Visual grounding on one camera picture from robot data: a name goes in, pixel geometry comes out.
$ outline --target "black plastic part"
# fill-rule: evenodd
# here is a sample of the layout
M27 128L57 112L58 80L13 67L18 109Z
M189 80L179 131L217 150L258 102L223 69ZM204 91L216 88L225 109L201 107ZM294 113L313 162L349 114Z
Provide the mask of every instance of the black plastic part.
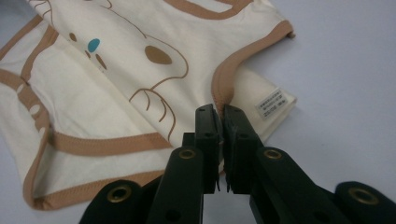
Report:
M202 223L203 163L197 148L172 152L146 223Z
M139 204L139 220L146 221L149 217L149 210L151 209L152 203L154 202L155 194L157 193L158 187L160 186L163 176L159 176L143 186L143 194Z
M245 113L234 106L224 107L224 171L227 190L249 194L254 182L253 160L257 148L263 147Z
M195 146L204 153L204 193L214 193L219 185L219 152L222 128L213 105L195 111Z
M396 223L396 204L362 183L339 184L335 190L335 202L354 223Z
M112 182L99 191L79 223L144 223L139 207L142 193L143 190L135 182Z
M262 147L256 158L259 186L251 201L258 223L274 223L264 222L265 217L278 218L275 223L350 223L286 152ZM268 204L273 209L262 209Z

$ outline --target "bear eye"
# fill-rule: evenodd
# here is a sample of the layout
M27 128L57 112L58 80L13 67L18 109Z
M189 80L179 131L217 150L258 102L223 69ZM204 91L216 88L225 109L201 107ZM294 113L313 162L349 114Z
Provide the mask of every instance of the bear eye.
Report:
M97 50L97 48L99 47L100 44L100 40L98 38L92 39L89 43L88 43L88 51L90 53L93 53L94 51Z
M77 38L76 38L76 35L75 35L75 34L70 33L70 34L69 34L69 37L70 37L70 39L73 40L74 42L77 42Z
M163 50L158 49L153 46L147 46L145 48L145 53L146 57L152 62L152 63L159 63L159 64L171 64L172 59L169 57L169 55Z

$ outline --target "bear nose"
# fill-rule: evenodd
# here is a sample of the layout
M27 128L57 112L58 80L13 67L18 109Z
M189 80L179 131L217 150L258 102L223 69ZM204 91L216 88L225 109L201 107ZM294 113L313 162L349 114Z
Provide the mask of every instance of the bear nose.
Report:
M147 46L145 48L145 53L148 59L152 63L159 63L159 64L171 64L172 59L169 57L167 53L165 53L163 50L158 49L153 46Z

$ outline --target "screw hole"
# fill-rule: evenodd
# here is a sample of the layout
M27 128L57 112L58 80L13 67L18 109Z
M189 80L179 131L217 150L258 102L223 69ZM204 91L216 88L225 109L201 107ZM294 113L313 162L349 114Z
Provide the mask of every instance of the screw hole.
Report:
M379 203L377 197L366 189L351 188L348 191L349 195L360 203L375 205Z
M282 158L282 154L276 150L273 150L273 149L265 150L264 156L267 157L268 159L272 159L272 160L279 160L280 158Z
M195 157L195 152L191 149L184 149L178 153L181 159L188 160Z
M314 217L318 221L323 222L323 223L329 223L330 222L330 217L326 213L321 212L321 211L314 212Z
M128 199L132 194L132 190L128 185L115 187L107 194L107 199L111 203L120 203Z
M165 215L166 220L171 222L177 222L181 218L181 214L176 210L168 210Z

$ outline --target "metal screw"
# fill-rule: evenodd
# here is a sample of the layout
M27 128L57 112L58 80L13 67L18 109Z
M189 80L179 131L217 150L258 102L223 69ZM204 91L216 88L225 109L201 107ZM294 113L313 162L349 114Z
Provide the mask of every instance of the metal screw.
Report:
M282 158L282 154L274 149L265 150L264 156L271 160L279 160L280 158Z
M195 157L195 152L192 149L183 149L178 153L181 159L189 160Z
M376 205L379 203L378 198L366 189L350 188L348 193L353 199L360 203L369 205Z
M120 203L128 199L131 194L131 187L128 185L120 185L108 192L107 199L111 203Z

